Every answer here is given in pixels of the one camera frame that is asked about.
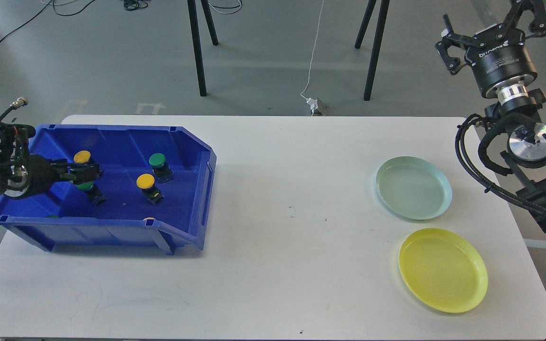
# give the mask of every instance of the gray floor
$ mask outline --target gray floor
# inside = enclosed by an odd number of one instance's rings
[[[86,3],[78,0],[59,11],[72,13]],[[199,16],[209,93],[204,98],[186,2],[153,0],[149,8],[130,12],[120,0],[99,0],[67,18],[46,9],[0,45],[0,113],[25,96],[29,105],[10,117],[31,125],[59,123],[71,114],[306,115],[299,94],[307,82],[321,1],[244,3],[234,15],[213,13],[219,46],[210,44],[203,13]],[[502,21],[506,1],[392,1],[370,102],[362,95],[374,23],[363,47],[353,48],[365,5],[365,0],[325,0],[306,97],[323,99],[338,116],[465,117],[491,104],[479,96],[468,69],[447,73],[433,45],[444,13],[457,33],[472,35]],[[43,6],[39,0],[0,0],[0,38]],[[529,88],[546,93],[546,37],[528,40],[527,47],[539,72]],[[541,116],[546,121],[546,105]],[[423,142],[435,147],[435,132],[423,132]],[[529,175],[546,177],[546,168]],[[519,189],[514,179],[501,183]],[[527,212],[513,211],[524,238],[546,240]],[[546,250],[532,253],[546,282]]]

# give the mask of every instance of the white table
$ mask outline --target white table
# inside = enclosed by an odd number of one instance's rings
[[[507,203],[455,159],[461,118],[73,116],[64,123],[184,126],[218,155],[206,247],[61,248],[12,233],[0,246],[0,337],[115,339],[543,339],[546,293]],[[468,135],[473,155],[477,136]],[[412,155],[454,198],[413,223],[382,207],[373,176]],[[462,235],[490,284],[444,314],[403,284],[397,252],[424,227]]]

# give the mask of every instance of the black tripod leg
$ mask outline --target black tripod leg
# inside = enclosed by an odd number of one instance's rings
[[[376,0],[368,0],[368,6],[366,6],[366,13],[364,13],[364,19],[362,20],[362,25],[359,27],[359,32],[357,33],[357,40],[355,40],[355,48],[362,47],[362,41],[364,40],[364,35],[366,34],[366,29],[368,24],[370,24],[370,18],[372,17],[372,11],[374,11],[374,5]]]
[[[203,7],[203,14],[206,16],[206,23],[208,24],[208,30],[210,31],[210,37],[212,38],[212,45],[218,45],[218,37],[216,36],[216,30],[214,29],[214,21],[212,21],[212,12],[210,11],[210,4],[208,0],[201,0],[201,6]]]
[[[376,66],[379,63],[379,52],[381,52],[381,43],[383,41],[383,32],[385,32],[386,15],[389,10],[390,0],[381,1],[381,11],[379,12],[379,22],[376,24],[376,34],[374,35],[374,45],[372,46],[372,56],[370,57],[370,67],[368,68],[368,78],[366,79],[366,89],[364,90],[364,101],[370,101],[372,94],[372,85],[374,84],[374,74]]]
[[[207,95],[206,79],[203,74],[203,58],[201,57],[199,26],[197,26],[197,8],[195,6],[195,0],[187,0],[187,3],[189,4],[189,22],[191,23],[191,37],[193,38],[193,52],[195,53],[195,68],[197,69],[199,95],[204,97]]]

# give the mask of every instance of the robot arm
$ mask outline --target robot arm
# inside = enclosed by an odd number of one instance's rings
[[[534,13],[528,35],[517,28],[524,11]],[[483,177],[461,150],[460,131],[457,134],[459,160],[486,187],[487,192],[528,209],[546,233],[546,179],[531,181],[521,169],[546,166],[546,124],[542,123],[539,115],[546,97],[540,89],[527,90],[537,79],[537,70],[524,45],[529,37],[546,36],[544,4],[542,0],[512,0],[503,23],[486,28],[473,37],[454,33],[447,15],[444,15],[444,23],[446,29],[442,40],[436,43],[436,50],[446,69],[455,75],[463,67],[471,67],[481,96],[498,100],[485,108],[484,116],[472,117],[461,129],[483,126],[487,132],[478,148],[480,160],[497,174],[516,175],[524,188],[512,194]],[[465,51],[463,64],[459,58],[448,55],[451,46]],[[502,134],[507,134],[507,150],[501,153],[506,166],[492,162],[488,155],[488,146]]]
[[[47,192],[58,181],[82,184],[102,175],[97,163],[49,160],[29,153],[28,139],[35,136],[35,128],[2,122],[9,112],[25,105],[26,99],[17,99],[0,116],[0,195],[22,199]]]

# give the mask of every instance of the black cable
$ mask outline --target black cable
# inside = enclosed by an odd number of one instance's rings
[[[3,37],[1,40],[0,40],[0,44],[2,41],[4,41],[4,39],[6,39],[9,35],[11,35],[12,33],[18,31],[19,29],[23,28],[24,25],[28,24],[29,22],[31,22],[33,19],[37,18],[37,15],[40,15],[41,12],[44,11],[44,9],[46,9],[48,6],[50,6],[50,4],[53,2],[54,0],[50,0],[50,2],[47,3],[47,5],[44,6],[44,8],[42,8],[39,12],[37,12],[36,15],[34,15],[34,17],[30,18],[27,22],[25,22],[24,24],[22,24],[21,26],[18,26],[17,28],[15,28],[15,30],[13,30],[12,32],[9,32],[8,34],[6,34],[5,37]]]
[[[14,109],[15,108],[13,106],[10,106],[8,109],[6,109],[6,111],[4,111],[4,113],[0,116],[0,122],[2,121],[2,119],[6,118],[6,116]]]
[[[126,9],[126,11],[135,11],[136,9],[145,9],[149,7],[149,4],[144,0],[123,0],[123,8]]]
[[[464,121],[463,125],[459,126],[459,131],[456,134],[455,152],[464,170],[466,170],[469,173],[469,175],[473,177],[473,179],[475,179],[481,185],[486,187],[486,192],[488,191],[492,192],[496,194],[496,196],[504,199],[505,201],[509,203],[512,203],[513,205],[516,205],[528,211],[535,212],[539,214],[540,216],[543,216],[544,218],[546,218],[545,207],[537,205],[531,201],[521,199],[518,196],[512,194],[511,192],[508,192],[504,188],[501,188],[496,183],[494,183],[493,181],[485,177],[485,175],[483,175],[481,172],[479,172],[479,170],[476,168],[476,166],[473,164],[473,162],[469,158],[468,154],[466,153],[466,147],[464,146],[464,134],[469,129],[469,127],[475,125],[478,121],[482,121],[482,120],[483,120],[483,117],[477,114],[473,114],[469,116]]]
[[[212,5],[212,4],[210,4],[210,3],[208,2],[208,4],[209,4],[210,6],[212,6],[212,7],[214,7],[215,9],[237,9],[237,8],[241,7],[241,2],[239,2],[239,3],[240,3],[239,5],[233,6],[233,7],[221,7],[221,6],[214,6],[214,5]]]
[[[79,11],[75,12],[75,13],[72,13],[72,14],[60,14],[58,13],[58,11],[56,11],[56,0],[52,0],[51,3],[52,3],[52,8],[54,9],[54,13],[56,13],[57,15],[61,16],[61,17],[73,17],[73,15],[77,15],[79,13],[82,13],[83,10],[88,7],[91,3],[93,3],[94,1],[96,0],[91,0],[90,2],[87,3],[87,5],[84,6],[84,8],[80,9]]]

